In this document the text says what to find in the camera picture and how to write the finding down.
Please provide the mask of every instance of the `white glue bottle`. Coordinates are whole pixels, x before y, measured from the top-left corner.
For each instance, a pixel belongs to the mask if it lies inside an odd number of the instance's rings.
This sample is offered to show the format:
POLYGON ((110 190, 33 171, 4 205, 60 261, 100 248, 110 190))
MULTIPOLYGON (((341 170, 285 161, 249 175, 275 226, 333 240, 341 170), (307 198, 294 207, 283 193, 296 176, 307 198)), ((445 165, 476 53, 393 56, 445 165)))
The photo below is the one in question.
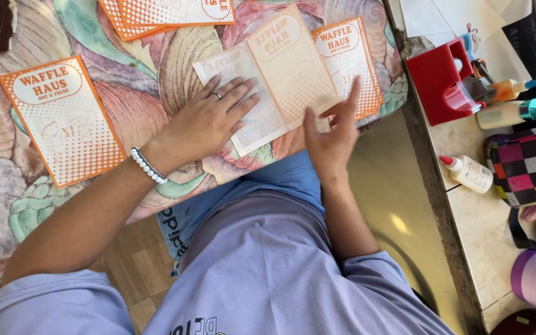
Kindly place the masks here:
POLYGON ((477 193, 485 193, 493 184, 493 173, 470 157, 461 155, 457 157, 440 156, 440 159, 455 181, 472 189, 477 193))

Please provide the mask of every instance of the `leg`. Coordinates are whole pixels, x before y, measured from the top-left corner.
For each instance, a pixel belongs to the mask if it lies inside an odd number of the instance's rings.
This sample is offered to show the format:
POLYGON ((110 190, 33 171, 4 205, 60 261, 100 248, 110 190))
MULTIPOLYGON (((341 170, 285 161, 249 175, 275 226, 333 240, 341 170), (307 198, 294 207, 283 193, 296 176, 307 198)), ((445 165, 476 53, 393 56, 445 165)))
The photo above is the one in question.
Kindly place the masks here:
POLYGON ((265 184, 267 187, 261 188, 276 190, 303 200, 324 214, 320 199, 320 180, 307 150, 250 172, 242 179, 265 184))
POLYGON ((188 249, 190 239, 204 217, 226 194, 240 184, 241 179, 235 179, 156 214, 168 252, 176 265, 188 249))

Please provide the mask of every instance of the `colorful checkered pouch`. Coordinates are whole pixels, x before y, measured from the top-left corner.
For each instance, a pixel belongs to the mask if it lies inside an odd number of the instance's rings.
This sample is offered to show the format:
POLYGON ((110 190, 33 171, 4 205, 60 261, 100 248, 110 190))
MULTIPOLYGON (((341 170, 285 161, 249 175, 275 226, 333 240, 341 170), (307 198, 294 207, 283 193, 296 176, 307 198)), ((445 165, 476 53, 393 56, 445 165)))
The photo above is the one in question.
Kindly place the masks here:
POLYGON ((514 208, 536 204, 536 128, 493 135, 484 148, 501 198, 514 208))

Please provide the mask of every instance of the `beaded bracelet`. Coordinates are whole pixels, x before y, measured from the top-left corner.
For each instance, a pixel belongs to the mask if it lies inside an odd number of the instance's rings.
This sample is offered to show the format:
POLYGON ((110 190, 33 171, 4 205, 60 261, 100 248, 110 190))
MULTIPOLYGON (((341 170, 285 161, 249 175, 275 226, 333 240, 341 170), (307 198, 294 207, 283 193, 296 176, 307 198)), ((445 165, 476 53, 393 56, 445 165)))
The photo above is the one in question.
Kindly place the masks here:
POLYGON ((159 184, 167 184, 167 177, 163 176, 158 170, 156 170, 148 161, 142 156, 139 148, 131 148, 130 150, 133 159, 140 165, 140 168, 146 172, 150 178, 159 184))

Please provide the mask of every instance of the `red cap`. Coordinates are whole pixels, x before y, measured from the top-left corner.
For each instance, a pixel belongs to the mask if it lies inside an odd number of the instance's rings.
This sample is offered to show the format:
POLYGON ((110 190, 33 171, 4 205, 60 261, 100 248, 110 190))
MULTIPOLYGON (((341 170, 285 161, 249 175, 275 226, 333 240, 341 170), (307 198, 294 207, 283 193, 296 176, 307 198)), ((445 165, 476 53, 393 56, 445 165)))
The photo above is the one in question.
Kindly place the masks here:
POLYGON ((452 158, 448 157, 448 156, 440 156, 440 159, 442 160, 442 162, 446 165, 450 165, 452 164, 452 162, 454 161, 452 158))

